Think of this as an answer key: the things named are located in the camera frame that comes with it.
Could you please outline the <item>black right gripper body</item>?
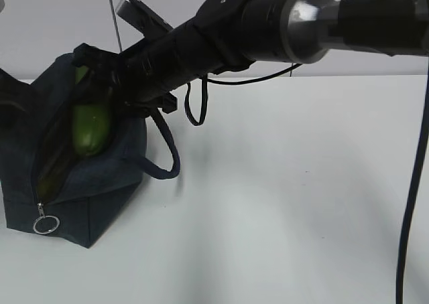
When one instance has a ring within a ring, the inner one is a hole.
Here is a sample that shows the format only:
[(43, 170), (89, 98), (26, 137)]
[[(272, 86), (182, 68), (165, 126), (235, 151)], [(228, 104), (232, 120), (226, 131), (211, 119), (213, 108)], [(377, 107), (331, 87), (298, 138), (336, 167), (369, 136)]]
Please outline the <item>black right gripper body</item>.
[(76, 81), (73, 100), (80, 104), (107, 104), (118, 115), (148, 117), (159, 108), (170, 114), (177, 110), (177, 98), (169, 92), (156, 89), (152, 94), (145, 84), (144, 66), (134, 60), (150, 45), (141, 40), (121, 53), (113, 53), (80, 44), (73, 51), (72, 65), (86, 68)]

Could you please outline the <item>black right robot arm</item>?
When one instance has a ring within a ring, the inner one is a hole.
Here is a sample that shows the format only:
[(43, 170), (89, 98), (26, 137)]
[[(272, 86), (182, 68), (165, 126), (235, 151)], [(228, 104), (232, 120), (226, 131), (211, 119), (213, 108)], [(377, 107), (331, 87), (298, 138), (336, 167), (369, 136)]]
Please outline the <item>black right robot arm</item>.
[(121, 0), (117, 14), (142, 40), (120, 54), (82, 44), (74, 64), (125, 102), (258, 61), (313, 64), (331, 50), (428, 55), (428, 0), (206, 0), (178, 27), (140, 0)]

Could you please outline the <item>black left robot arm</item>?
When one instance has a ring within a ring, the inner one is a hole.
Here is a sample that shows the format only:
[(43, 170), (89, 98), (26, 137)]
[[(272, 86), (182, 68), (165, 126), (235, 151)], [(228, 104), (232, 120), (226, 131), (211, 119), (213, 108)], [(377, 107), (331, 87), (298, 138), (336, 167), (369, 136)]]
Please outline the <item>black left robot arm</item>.
[(33, 113), (35, 94), (29, 84), (1, 70), (1, 130), (10, 129), (19, 119)]

